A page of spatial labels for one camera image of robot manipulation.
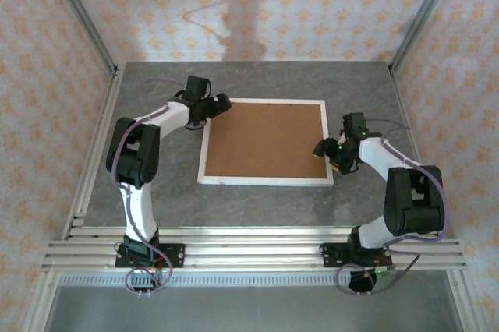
orange patterned wall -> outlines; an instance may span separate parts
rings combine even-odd
[[[0,330],[16,331],[109,77],[65,0],[2,0],[0,25]]]
[[[442,168],[452,231],[499,330],[499,0],[440,0],[397,81],[422,159]]]
[[[423,0],[83,0],[116,63],[391,61]]]

